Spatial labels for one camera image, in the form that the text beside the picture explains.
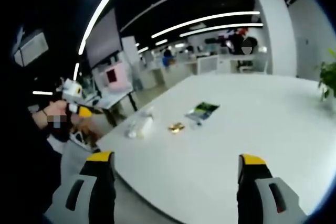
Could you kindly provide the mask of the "person's left hand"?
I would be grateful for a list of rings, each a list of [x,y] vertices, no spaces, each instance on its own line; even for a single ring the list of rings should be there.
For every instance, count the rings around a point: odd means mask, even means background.
[[[48,122],[65,122],[67,120],[67,102],[58,100],[50,102],[49,106],[44,109]]]

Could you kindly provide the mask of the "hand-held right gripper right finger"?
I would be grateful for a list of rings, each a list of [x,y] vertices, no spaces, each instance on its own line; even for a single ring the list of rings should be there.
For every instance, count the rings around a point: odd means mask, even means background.
[[[237,208],[238,223],[304,223],[307,218],[297,193],[250,154],[239,156]]]

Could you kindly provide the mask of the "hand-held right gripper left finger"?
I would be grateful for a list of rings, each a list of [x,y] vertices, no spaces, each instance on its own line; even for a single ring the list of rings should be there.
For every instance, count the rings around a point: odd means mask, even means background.
[[[92,154],[57,188],[45,216],[51,223],[114,223],[114,181],[114,152]]]

